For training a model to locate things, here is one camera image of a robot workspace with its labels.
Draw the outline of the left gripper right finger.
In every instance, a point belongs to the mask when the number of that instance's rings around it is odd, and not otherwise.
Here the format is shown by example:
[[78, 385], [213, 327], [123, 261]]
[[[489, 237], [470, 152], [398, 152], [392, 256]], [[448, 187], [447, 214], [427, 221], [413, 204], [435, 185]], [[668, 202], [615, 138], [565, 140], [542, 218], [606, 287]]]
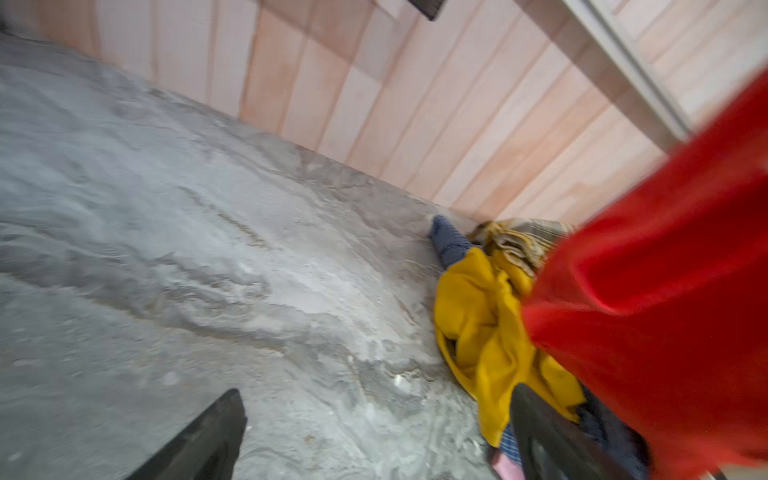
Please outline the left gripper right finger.
[[597, 442], [534, 390], [517, 385], [511, 419], [527, 479], [629, 479], [630, 473]]

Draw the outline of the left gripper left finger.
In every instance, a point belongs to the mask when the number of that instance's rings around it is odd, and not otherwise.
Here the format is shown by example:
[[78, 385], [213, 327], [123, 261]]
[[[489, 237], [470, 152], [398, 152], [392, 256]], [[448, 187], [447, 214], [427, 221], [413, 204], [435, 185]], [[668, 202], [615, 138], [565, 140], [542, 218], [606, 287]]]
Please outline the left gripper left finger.
[[230, 479], [246, 426], [241, 394], [229, 389], [127, 479]]

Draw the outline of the red cloth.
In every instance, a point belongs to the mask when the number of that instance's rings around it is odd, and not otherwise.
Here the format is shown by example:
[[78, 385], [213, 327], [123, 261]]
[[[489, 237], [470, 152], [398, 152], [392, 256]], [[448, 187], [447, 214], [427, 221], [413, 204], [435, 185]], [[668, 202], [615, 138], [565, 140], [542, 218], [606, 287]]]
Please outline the red cloth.
[[565, 239], [522, 318], [657, 479], [767, 460], [767, 79]]

